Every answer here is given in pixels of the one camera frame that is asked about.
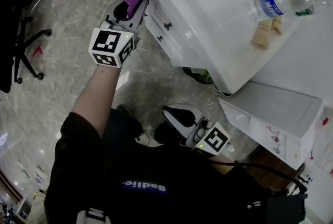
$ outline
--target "black t-shirt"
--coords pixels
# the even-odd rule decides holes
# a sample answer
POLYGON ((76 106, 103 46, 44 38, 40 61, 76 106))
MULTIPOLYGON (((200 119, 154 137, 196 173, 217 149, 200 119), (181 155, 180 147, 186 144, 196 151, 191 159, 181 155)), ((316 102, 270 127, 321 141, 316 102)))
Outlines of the black t-shirt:
POLYGON ((115 224, 237 223, 265 195, 240 167, 222 175, 201 156, 160 147, 105 147, 91 124, 71 113, 56 145, 44 203, 48 223, 76 223, 90 207, 115 224))

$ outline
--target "white sink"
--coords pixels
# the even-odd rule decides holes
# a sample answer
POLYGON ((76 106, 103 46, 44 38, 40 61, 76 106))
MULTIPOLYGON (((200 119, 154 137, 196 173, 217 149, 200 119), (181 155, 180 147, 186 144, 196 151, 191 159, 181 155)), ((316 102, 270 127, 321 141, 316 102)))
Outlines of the white sink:
POLYGON ((200 56, 217 87, 235 93, 280 49, 300 24, 283 18, 283 35, 272 32, 270 47, 251 43, 258 23, 246 14, 248 0, 159 0, 189 47, 200 56))

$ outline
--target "cabinet knob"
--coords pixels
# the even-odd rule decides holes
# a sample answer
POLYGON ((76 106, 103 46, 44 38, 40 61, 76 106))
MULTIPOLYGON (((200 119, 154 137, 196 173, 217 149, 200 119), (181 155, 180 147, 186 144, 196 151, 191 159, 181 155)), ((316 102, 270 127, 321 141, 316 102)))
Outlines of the cabinet knob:
POLYGON ((169 28, 172 27, 172 24, 171 23, 169 23, 169 24, 164 23, 164 27, 167 31, 169 31, 169 28))

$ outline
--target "marble floor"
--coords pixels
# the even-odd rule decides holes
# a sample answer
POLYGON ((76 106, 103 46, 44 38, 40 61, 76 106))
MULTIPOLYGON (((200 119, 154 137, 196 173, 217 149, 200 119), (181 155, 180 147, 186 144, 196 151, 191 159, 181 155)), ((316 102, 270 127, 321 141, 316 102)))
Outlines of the marble floor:
MULTIPOLYGON (((21 65, 23 84, 13 84, 9 94, 0 92, 0 169, 29 201, 34 191, 47 188, 60 127, 96 68, 87 51, 92 30, 113 0, 33 1, 27 14, 34 21, 26 37, 40 29, 53 30, 51 37, 40 38, 27 52, 45 79, 38 81, 21 65), (38 46, 43 54, 33 57, 38 46)), ((231 159, 243 159, 256 148, 256 142, 228 123, 208 86, 172 67, 147 29, 140 37, 121 71, 113 107, 127 104, 151 134, 162 121, 163 105, 190 103, 231 135, 236 150, 224 152, 231 159)))

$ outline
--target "office chair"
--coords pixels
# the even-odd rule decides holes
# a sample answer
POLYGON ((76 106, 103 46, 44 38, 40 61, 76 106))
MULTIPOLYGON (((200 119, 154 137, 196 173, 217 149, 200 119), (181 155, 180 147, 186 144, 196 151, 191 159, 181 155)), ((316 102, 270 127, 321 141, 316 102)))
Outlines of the office chair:
POLYGON ((9 93, 12 82, 12 66, 14 64, 14 82, 21 84, 22 78, 18 78, 20 61, 28 68, 30 73, 37 79, 43 80, 44 74, 37 74, 32 68, 25 55, 28 48, 41 35, 50 36, 51 30, 41 30, 31 38, 24 41, 25 28, 27 22, 33 20, 32 17, 25 17, 19 31, 20 7, 13 5, 11 0, 0 0, 0 91, 9 93))

